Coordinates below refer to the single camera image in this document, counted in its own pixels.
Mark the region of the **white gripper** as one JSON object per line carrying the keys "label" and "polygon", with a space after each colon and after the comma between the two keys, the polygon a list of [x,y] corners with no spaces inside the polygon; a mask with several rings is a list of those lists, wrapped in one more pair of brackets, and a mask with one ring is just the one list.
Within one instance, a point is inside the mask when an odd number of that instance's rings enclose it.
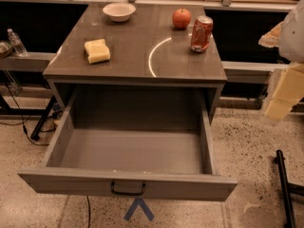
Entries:
{"label": "white gripper", "polygon": [[279,75],[264,116],[272,121],[283,120],[304,98],[304,0],[300,0],[285,17],[258,40],[265,48],[278,48],[279,54],[291,63]]}

